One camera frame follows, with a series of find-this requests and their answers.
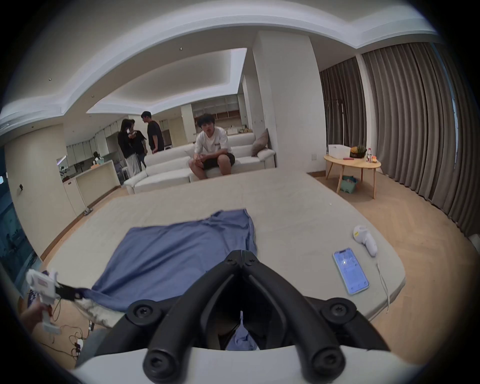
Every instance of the white pillar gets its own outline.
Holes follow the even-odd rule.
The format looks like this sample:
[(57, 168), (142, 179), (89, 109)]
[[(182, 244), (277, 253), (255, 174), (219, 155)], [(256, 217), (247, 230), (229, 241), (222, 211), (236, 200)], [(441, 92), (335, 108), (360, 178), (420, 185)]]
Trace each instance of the white pillar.
[(195, 129), (195, 120), (193, 119), (192, 105), (182, 105), (180, 111), (187, 142), (194, 143), (197, 140), (197, 131)]
[(248, 126), (248, 116), (247, 116), (247, 107), (245, 105), (245, 95), (238, 94), (238, 98), (239, 98), (241, 124)]
[(277, 166), (303, 172), (324, 170), (324, 98), (310, 39), (260, 31), (253, 56)]
[(248, 127), (255, 137), (259, 137), (265, 131), (264, 109), (257, 76), (246, 74), (242, 80), (245, 107), (247, 109)]
[(359, 65), (363, 95), (365, 96), (365, 116), (367, 121), (367, 148), (372, 149), (372, 155), (377, 155), (377, 118), (373, 102), (372, 84), (368, 75), (365, 60), (361, 54), (355, 56)]

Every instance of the black t-shirt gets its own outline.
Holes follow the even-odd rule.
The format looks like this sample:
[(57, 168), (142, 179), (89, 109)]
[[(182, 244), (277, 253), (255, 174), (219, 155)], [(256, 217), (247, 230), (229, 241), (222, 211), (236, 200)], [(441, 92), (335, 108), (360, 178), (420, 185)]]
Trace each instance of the black t-shirt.
[(119, 132), (118, 143), (124, 158), (128, 158), (135, 153), (132, 145), (130, 144), (127, 131)]
[(155, 142), (153, 141), (153, 136), (157, 137), (158, 150), (163, 151), (165, 149), (165, 145), (163, 144), (162, 131), (160, 130), (160, 126), (156, 121), (152, 120), (151, 122), (148, 123), (147, 135), (148, 135), (148, 145), (150, 146), (151, 150), (155, 149)]
[(132, 147), (135, 153), (142, 155), (145, 153), (144, 143), (143, 143), (143, 141), (145, 140), (145, 136), (140, 131), (134, 131), (134, 132), (135, 132), (135, 138), (130, 139), (130, 143), (132, 144)]

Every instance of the screw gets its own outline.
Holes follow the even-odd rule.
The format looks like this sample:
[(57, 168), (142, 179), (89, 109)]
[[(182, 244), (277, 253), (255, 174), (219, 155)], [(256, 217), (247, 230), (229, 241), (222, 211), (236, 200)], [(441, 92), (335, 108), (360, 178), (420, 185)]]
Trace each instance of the screw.
[(347, 308), (343, 304), (335, 304), (331, 307), (330, 311), (334, 316), (344, 316), (347, 313)]

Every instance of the person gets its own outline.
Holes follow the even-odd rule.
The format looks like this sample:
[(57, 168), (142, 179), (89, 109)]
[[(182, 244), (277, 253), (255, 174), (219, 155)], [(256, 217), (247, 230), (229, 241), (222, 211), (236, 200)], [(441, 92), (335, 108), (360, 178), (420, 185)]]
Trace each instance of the person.
[(135, 153), (137, 154), (138, 165), (140, 166), (140, 169), (142, 169), (142, 163), (144, 167), (147, 168), (144, 162), (145, 155), (147, 154), (147, 147), (145, 145), (145, 140), (146, 140), (145, 136), (140, 131), (135, 130), (135, 120), (131, 119), (130, 121), (132, 122), (132, 129), (128, 134), (130, 143), (132, 144), (132, 147), (135, 150)]
[(142, 120), (144, 123), (147, 123), (147, 136), (148, 136), (148, 145), (152, 150), (152, 153), (157, 153), (159, 151), (163, 151), (165, 149), (165, 145), (163, 143), (163, 136), (162, 131), (160, 130), (160, 126), (156, 121), (152, 120), (152, 114), (148, 111), (145, 111), (141, 115)]
[(97, 151), (93, 152), (93, 165), (100, 164), (100, 161), (103, 160), (103, 157), (98, 154)]
[(47, 311), (52, 316), (52, 307), (42, 303), (37, 296), (32, 305), (20, 314), (20, 322), (27, 329), (28, 333), (32, 333), (35, 325), (43, 320), (43, 311)]
[(220, 168), (222, 175), (229, 175), (235, 156), (228, 144), (227, 133), (215, 126), (215, 118), (208, 113), (198, 118), (197, 125), (202, 131), (197, 135), (193, 159), (189, 161), (190, 169), (200, 180), (206, 179), (206, 170), (215, 167)]
[(120, 126), (120, 132), (118, 135), (118, 143), (123, 157), (127, 162), (128, 172), (130, 177), (141, 172), (140, 165), (138, 163), (137, 154), (132, 147), (132, 143), (128, 137), (128, 132), (132, 129), (132, 122), (129, 119), (123, 119)]

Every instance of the white cabinet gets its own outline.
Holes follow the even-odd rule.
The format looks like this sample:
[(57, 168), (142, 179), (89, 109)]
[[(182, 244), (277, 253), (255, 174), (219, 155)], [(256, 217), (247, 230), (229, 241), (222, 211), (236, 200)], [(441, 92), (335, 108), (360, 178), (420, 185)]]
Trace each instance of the white cabinet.
[(85, 159), (89, 159), (89, 158), (93, 157), (92, 149), (90, 148), (90, 142), (89, 141), (84, 141), (82, 144), (84, 146)]
[(90, 149), (92, 150), (92, 156), (93, 156), (93, 152), (97, 151), (95, 137), (90, 140)]
[(112, 129), (110, 128), (110, 126), (105, 127), (104, 131), (105, 131), (106, 138), (112, 135)]
[(78, 189), (77, 180), (70, 179), (63, 183), (65, 192), (67, 193), (70, 204), (72, 204), (73, 211), (77, 216), (81, 215), (86, 209), (85, 202)]
[(78, 143), (73, 145), (73, 153), (75, 154), (75, 160), (77, 163), (85, 161), (85, 152), (83, 143)]
[(73, 147), (71, 145), (67, 147), (67, 163), (69, 167), (73, 167), (73, 165), (77, 163), (75, 160), (75, 153), (73, 152)]
[(96, 150), (100, 156), (108, 155), (107, 140), (105, 138), (105, 131), (102, 129), (95, 135)]

